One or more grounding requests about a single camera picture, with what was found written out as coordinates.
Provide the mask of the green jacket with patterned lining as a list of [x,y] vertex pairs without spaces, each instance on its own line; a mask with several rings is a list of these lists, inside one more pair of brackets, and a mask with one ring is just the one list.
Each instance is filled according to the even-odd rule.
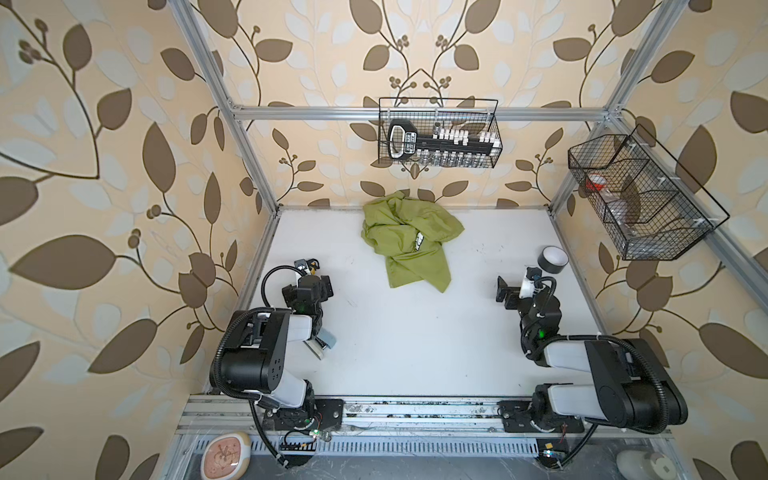
[[363,206],[361,237],[385,259],[388,284],[424,281],[445,292],[452,280],[443,245],[464,232],[442,206],[398,191]]

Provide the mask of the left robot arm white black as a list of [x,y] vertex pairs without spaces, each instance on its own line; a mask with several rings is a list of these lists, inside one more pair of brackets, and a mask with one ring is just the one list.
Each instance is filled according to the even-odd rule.
[[292,434],[331,440],[343,422],[345,402],[317,399],[314,387],[288,371],[287,346],[301,342],[322,359],[336,344],[323,326],[322,304],[333,295],[331,279],[319,275],[314,258],[278,265],[263,276],[261,307],[233,314],[210,368],[210,383],[221,394],[248,403],[262,444],[282,467],[300,465],[302,448]]

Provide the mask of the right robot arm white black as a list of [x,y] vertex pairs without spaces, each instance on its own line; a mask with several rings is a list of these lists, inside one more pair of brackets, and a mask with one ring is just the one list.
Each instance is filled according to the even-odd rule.
[[520,317],[524,357],[543,368],[586,373],[586,384],[544,383],[528,401],[504,400],[498,413],[507,433],[581,434],[568,451],[545,448],[539,462],[563,469],[601,426],[656,435],[687,422],[687,402],[648,341],[560,331],[557,282],[532,269],[519,286],[497,280],[496,302]]

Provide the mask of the black yellow tape measure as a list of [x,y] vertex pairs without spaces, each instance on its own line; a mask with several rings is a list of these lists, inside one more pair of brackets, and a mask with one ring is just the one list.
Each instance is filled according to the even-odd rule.
[[320,264],[317,259],[299,259],[294,262],[294,267],[297,268],[303,275],[315,275],[320,269]]

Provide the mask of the small grey white block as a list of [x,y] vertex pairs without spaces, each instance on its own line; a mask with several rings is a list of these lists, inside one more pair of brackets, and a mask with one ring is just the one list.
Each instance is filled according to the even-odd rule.
[[304,345],[318,360],[323,360],[327,351],[331,350],[336,343],[337,338],[325,328],[321,328],[316,335],[304,341]]

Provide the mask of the grey tape roll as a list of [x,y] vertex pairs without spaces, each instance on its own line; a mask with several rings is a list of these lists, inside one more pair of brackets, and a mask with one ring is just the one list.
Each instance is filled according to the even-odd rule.
[[567,253],[560,247],[550,245],[544,247],[537,258],[537,265],[544,272],[552,275],[561,273],[569,264]]

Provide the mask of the red cap bottle in basket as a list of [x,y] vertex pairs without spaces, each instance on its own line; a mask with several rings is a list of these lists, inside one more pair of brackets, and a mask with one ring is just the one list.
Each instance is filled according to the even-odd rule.
[[607,180],[602,175],[590,173],[584,181],[584,189],[588,194],[598,193],[607,186]]

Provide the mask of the white round device bottom right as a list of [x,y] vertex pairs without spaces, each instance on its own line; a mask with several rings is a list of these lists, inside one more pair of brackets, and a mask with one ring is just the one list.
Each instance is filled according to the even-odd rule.
[[617,454],[619,473],[628,480],[675,480],[678,469],[674,462],[655,451],[624,450]]

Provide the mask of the pink white round device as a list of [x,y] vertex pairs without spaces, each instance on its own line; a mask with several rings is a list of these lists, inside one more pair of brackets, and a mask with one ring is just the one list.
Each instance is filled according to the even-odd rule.
[[246,472],[251,458],[252,440],[244,432],[214,438],[205,448],[200,464],[203,480],[237,480]]

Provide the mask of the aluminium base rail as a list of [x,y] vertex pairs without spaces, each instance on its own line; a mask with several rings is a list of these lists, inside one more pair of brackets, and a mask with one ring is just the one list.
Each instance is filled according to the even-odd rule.
[[[516,410],[525,410],[522,397],[319,397],[320,426],[310,433],[278,430],[277,415],[261,420],[274,448],[286,455],[317,456],[438,456],[535,457],[545,444],[558,450],[575,446],[589,428],[571,424],[540,431],[516,422]],[[251,452],[269,455],[253,425],[245,401],[224,396],[193,395],[179,420],[169,458],[200,454],[215,438],[231,433],[251,435]],[[599,427],[591,440],[614,442],[616,449],[643,448],[672,456],[671,433],[647,436],[611,427]]]

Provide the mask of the black socket set rail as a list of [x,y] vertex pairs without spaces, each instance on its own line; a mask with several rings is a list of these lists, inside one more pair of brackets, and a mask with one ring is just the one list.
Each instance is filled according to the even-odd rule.
[[427,153],[447,153],[449,158],[487,157],[493,161],[503,150],[503,143],[495,132],[481,130],[471,133],[469,130],[442,127],[439,123],[422,131],[407,119],[390,122],[384,143],[388,155],[395,160],[406,160],[413,155],[422,157]]

